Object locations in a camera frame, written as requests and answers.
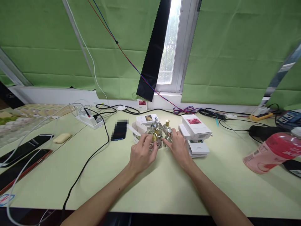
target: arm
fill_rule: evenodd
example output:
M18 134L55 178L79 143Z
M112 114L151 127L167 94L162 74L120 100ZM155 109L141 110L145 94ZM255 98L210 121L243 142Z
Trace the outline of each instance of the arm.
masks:
M172 143L163 140L195 184L198 193L218 226L252 226L243 212L195 164L181 133L172 129Z
M98 225L122 191L156 159L158 152L156 143L153 152L149 153L152 137L143 134L139 142L132 146L127 166L103 189L73 212L61 226Z

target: red and blue wire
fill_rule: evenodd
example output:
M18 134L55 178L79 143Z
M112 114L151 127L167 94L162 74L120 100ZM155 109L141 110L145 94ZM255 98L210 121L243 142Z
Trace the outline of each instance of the red and blue wire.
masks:
M96 10L94 9L94 7L93 7L93 5L91 4L91 2L90 2L89 0L88 0L88 2L89 2L89 4L91 5L91 7L93 8L93 10L94 10L94 12L96 13L96 15L98 16L98 18L100 19L101 23L104 25L104 27L106 28L106 30L108 31L108 33L111 35L111 37L114 39L114 41L115 41L116 44L118 45L119 49L121 50L121 52L123 53L123 55L125 56L125 58L129 61L129 63L133 66L133 68L135 68L135 70L139 73L139 75L141 76L141 78L148 84L149 87L152 88L152 90L153 90L156 94L158 94L160 97L162 97L163 99L165 99L166 101L168 101L169 103L171 103L172 105L175 106L175 107L173 108L173 112L176 113L176 114L179 114L179 113L181 113L181 112L185 112L185 113L196 113L196 112L197 112L196 110L197 110L198 108L194 109L193 106L189 106L189 107L185 108L184 110L182 110L181 108L178 108L175 104L173 104L172 102L170 102L168 99L166 99L165 97L161 96L161 95L160 95L160 94L159 94L159 93L158 93L158 92L157 92L157 91L156 91L156 90L155 90L155 89L154 89L154 88L146 81L146 79L142 76L142 74L141 74L141 73L138 71L138 69L133 65L133 63L129 60L129 58L126 56L126 54L123 52L123 50L122 50L121 47L119 46L118 41L116 40L116 38L114 37L113 33L111 32L111 30L110 30L110 28L109 28L109 26L108 26L108 24L107 24L105 18L103 17L103 15L102 15L102 13L101 13L101 11L100 11L98 5L96 4L95 0L93 0L93 2L95 3L95 5L96 5L96 7L97 7L97 9L98 9L98 11L99 11L101 17L103 18L103 21L104 21L105 24L103 23L102 19L100 18L100 16L98 15L98 13L96 12Z

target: window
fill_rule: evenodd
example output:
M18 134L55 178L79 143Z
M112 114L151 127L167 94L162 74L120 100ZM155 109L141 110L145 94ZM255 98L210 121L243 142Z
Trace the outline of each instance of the window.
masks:
M171 84L179 28L181 0L172 0L157 84Z
M172 0L156 90L179 93L183 89L199 0Z

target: black smartphone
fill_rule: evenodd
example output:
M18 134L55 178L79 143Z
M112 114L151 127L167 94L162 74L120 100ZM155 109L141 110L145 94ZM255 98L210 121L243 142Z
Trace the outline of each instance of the black smartphone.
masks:
M41 146L43 143L47 142L53 138L51 134L40 134L36 136L35 138L31 139L30 141L22 144L18 147L16 152L13 154L13 156L5 163L2 167L9 167L15 162L19 161L21 158L35 150L37 147ZM0 164L5 162L6 159L13 153L14 150L8 152L7 154L0 157Z
M128 129L128 120L119 120L114 128L114 132L111 136L111 141L118 141L125 139L126 131Z
M6 192L15 182L15 179L23 169L23 167L26 165L26 163L31 159L31 157L36 154L38 150L33 151L28 156L26 156L24 159L19 161L17 164L9 168L8 170L4 171L2 174L0 174L0 195L4 192ZM27 173L29 173L34 167L36 167L41 161L43 161L48 155L52 153L51 150L48 149L42 149L40 150L33 159L28 163L26 168L24 169L23 173L19 177L19 180L21 180L22 177L24 177Z

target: perfume bottle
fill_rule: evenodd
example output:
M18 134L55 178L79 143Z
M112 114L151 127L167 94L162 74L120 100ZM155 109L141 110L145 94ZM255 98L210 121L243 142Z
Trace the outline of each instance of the perfume bottle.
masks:
M150 148L149 148L149 151L152 152L153 149L154 149L154 143L157 142L157 134L154 133L154 136L153 136L153 140L152 142L150 143Z
M158 126L158 128L162 127L162 124L159 122L159 119L157 117L155 118L155 124Z
M167 129L164 139L166 139L169 143L172 142L172 130L171 129Z
M162 129L162 124L159 123L158 120L155 120L154 124L156 125L156 127L159 129L158 134L162 134L163 129Z
M171 127L169 126L169 120L167 119L165 124L162 126L162 129L163 129L163 133L165 135L167 135L168 133L168 129L171 129Z
M148 134L154 134L155 128L157 128L157 125L153 123L150 127L150 130L148 131Z
M157 139L157 146L158 146L158 149L162 148L162 133L159 134L159 129L158 128L155 128L155 134L156 134L156 139Z

